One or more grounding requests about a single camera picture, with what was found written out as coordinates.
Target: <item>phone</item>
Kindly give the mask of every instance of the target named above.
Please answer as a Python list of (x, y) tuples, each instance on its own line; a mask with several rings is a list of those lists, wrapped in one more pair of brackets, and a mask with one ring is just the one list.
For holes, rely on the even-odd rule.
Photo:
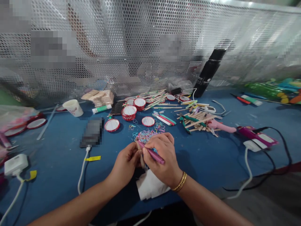
[(111, 115), (121, 115), (121, 110), (123, 109), (124, 101), (115, 102), (112, 106)]
[(91, 119), (80, 140), (79, 147), (87, 148), (100, 144), (104, 128), (104, 118)]

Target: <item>metal mesh panel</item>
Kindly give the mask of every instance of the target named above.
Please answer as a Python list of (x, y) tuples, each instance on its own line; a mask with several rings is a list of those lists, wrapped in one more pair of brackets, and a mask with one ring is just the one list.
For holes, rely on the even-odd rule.
[(194, 83), (215, 47), (228, 51), (209, 88), (295, 76), (300, 15), (230, 0), (32, 0), (31, 33), (0, 33), (0, 79), (40, 103), (126, 96)]

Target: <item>green glue stick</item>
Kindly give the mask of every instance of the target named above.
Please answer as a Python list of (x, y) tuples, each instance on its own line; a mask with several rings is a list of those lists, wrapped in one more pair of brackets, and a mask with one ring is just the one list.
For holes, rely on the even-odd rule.
[(249, 97), (249, 96), (247, 96), (247, 95), (242, 95), (241, 98), (243, 98), (243, 99), (245, 99), (245, 100), (251, 102), (252, 104), (254, 104), (254, 105), (256, 105), (256, 106), (262, 105), (262, 102), (261, 102), (261, 101), (256, 100), (256, 99), (254, 99), (254, 98), (252, 98), (252, 97)]
[(96, 114), (97, 112), (105, 111), (105, 110), (111, 109), (111, 108), (112, 108), (112, 105), (105, 105), (105, 106), (101, 106), (99, 108), (93, 108), (92, 111), (93, 111), (93, 114)]

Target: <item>power adapter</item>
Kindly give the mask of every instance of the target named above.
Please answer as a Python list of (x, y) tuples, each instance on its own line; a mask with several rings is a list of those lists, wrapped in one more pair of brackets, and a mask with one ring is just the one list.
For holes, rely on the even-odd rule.
[(28, 166), (27, 156), (19, 154), (4, 163), (5, 176), (16, 176)]
[(266, 149), (267, 146), (262, 143), (261, 141), (257, 140), (257, 139), (252, 139), (252, 140), (248, 140), (248, 141), (245, 141), (244, 142), (244, 145), (251, 151), (253, 152), (258, 152), (260, 151), (261, 149)]

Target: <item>black thermos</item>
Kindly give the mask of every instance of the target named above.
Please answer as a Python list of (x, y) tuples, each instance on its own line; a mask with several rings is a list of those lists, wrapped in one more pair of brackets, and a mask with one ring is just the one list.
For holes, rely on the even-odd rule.
[(217, 69), (220, 66), (220, 62), (225, 55), (227, 50), (225, 49), (214, 49), (209, 60), (206, 62), (203, 70), (200, 73), (200, 76), (195, 84), (194, 88), (197, 90), (194, 93), (194, 97), (201, 97), (205, 92), (209, 82), (212, 80), (212, 77), (216, 73)]

